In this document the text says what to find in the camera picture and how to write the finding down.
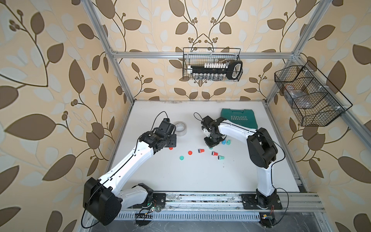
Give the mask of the clear tape roll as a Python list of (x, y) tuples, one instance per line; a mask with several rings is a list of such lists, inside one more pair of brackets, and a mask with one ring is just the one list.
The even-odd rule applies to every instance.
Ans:
[(174, 123), (175, 125), (175, 134), (177, 136), (184, 136), (187, 133), (187, 126), (184, 122), (178, 121)]

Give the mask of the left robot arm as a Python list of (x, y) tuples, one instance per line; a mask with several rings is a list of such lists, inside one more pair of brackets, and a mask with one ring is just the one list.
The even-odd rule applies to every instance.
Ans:
[(169, 129), (154, 128), (143, 133), (131, 153), (99, 179), (90, 178), (84, 185), (83, 208), (99, 223), (106, 226), (121, 209), (139, 205), (153, 207), (153, 190), (140, 183), (129, 190), (123, 186), (150, 157), (163, 148), (176, 146), (174, 126)]

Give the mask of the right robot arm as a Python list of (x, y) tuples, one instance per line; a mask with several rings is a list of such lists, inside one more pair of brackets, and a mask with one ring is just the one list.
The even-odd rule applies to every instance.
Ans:
[(246, 128), (223, 117), (212, 119), (206, 116), (201, 120), (201, 125), (206, 135), (204, 141), (209, 148), (215, 147), (227, 136), (247, 144), (250, 160), (257, 167), (258, 187), (253, 203), (262, 209), (268, 208), (277, 195), (272, 181), (272, 166), (278, 153), (268, 131), (265, 128)]

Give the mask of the green tool case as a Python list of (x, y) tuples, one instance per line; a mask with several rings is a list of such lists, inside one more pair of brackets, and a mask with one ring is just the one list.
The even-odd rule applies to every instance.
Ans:
[(220, 116), (240, 126), (258, 129), (254, 111), (251, 109), (235, 110), (224, 108), (221, 110)]

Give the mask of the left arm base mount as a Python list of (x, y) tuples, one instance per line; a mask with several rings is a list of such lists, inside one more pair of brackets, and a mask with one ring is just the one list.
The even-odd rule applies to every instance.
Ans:
[(160, 209), (165, 207), (166, 204), (166, 194), (165, 193), (155, 193), (152, 188), (144, 183), (140, 183), (132, 189), (138, 190), (139, 194), (135, 195), (135, 204), (130, 206), (130, 208), (135, 209), (146, 209), (151, 207), (159, 207)]

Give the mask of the black white tool in basket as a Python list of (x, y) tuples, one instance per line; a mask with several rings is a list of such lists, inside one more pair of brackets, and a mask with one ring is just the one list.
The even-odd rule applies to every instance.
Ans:
[(243, 74), (242, 61), (226, 61), (225, 63), (205, 63), (204, 65), (189, 65), (186, 74), (195, 80), (233, 81), (240, 80)]

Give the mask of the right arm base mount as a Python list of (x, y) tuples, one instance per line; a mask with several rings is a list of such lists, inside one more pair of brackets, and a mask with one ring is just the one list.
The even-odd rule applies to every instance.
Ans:
[(280, 198), (277, 195), (277, 190), (274, 190), (268, 197), (260, 193), (258, 190), (255, 194), (241, 194), (243, 208), (245, 210), (282, 210)]

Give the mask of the plastic bag in basket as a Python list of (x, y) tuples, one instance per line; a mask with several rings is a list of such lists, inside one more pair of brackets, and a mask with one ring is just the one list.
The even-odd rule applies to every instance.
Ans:
[(309, 94), (296, 89), (292, 85), (285, 85), (285, 90), (287, 92), (288, 103), (292, 108), (310, 109), (313, 107)]

